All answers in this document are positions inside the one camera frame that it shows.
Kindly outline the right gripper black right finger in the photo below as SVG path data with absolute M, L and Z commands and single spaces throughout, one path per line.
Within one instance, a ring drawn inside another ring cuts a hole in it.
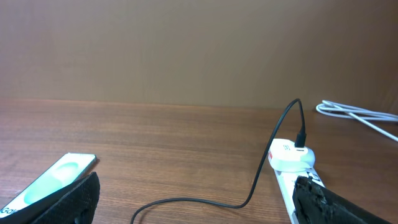
M 390 224 L 326 189 L 311 177 L 297 177 L 292 200 L 299 224 Z

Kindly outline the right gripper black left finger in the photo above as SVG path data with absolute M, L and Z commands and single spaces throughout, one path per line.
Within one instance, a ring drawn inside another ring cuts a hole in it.
M 100 198 L 96 172 L 1 218 L 1 224 L 92 224 Z

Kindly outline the white power strip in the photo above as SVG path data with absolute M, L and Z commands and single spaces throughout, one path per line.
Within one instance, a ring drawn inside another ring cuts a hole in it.
M 324 187 L 324 184 L 314 168 L 305 169 L 304 171 L 300 172 L 281 172 L 277 170 L 274 172 L 282 193 L 282 197 L 284 199 L 287 213 L 289 214 L 291 224 L 299 224 L 299 221 L 295 215 L 295 205 L 293 202 L 293 192 L 297 177 L 311 177 L 315 183 L 321 185 L 322 187 Z

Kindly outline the blue screen Galaxy smartphone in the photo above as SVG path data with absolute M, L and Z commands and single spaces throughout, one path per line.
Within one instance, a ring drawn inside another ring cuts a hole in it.
M 96 155 L 67 153 L 1 209 L 1 218 L 28 207 L 79 179 L 94 163 Z

